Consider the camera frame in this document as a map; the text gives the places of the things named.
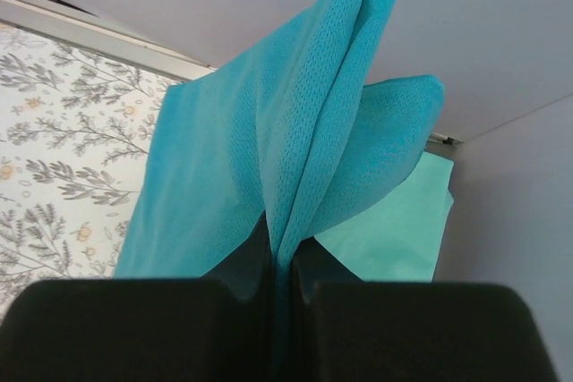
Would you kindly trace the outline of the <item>folded mint green shirt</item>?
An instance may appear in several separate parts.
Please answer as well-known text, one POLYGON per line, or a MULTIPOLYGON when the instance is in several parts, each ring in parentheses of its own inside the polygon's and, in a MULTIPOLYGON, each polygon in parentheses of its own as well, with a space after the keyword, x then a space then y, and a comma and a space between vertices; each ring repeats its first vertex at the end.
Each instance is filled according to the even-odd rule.
POLYGON ((430 282, 453 197, 454 162, 425 152, 412 173, 378 203, 316 236, 364 281, 430 282))

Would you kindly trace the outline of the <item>floral table mat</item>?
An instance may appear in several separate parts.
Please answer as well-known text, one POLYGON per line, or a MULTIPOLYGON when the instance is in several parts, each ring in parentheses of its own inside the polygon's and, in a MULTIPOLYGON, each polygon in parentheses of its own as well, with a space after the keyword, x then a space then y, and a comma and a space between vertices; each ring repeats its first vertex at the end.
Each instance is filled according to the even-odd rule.
POLYGON ((1 28, 1 306, 48 278, 109 277, 171 80, 1 28))

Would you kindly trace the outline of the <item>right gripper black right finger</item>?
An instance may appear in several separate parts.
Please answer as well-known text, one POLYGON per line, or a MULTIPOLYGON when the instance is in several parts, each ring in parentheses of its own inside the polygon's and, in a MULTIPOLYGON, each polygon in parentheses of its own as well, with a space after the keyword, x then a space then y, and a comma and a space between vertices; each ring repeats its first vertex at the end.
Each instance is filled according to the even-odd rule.
POLYGON ((533 315, 496 284, 366 282, 314 239, 291 264, 300 381, 553 381, 533 315))

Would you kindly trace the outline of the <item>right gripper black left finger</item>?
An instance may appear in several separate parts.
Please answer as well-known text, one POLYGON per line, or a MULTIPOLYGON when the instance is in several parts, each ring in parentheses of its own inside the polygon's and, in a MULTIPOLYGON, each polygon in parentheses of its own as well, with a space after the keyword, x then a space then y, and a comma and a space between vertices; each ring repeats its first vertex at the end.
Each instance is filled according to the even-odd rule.
POLYGON ((190 279, 46 280, 1 325, 4 381, 263 381, 273 267, 267 222, 190 279))

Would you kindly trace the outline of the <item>teal t shirt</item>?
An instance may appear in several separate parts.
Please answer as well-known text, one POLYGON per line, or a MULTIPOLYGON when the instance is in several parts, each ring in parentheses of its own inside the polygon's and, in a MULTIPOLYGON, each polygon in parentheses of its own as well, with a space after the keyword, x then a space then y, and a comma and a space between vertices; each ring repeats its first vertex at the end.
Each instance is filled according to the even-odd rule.
POLYGON ((401 184, 440 116, 434 76, 366 81, 394 3, 317 0, 215 72, 170 88, 115 276, 205 274, 265 216, 278 372, 299 243, 401 184))

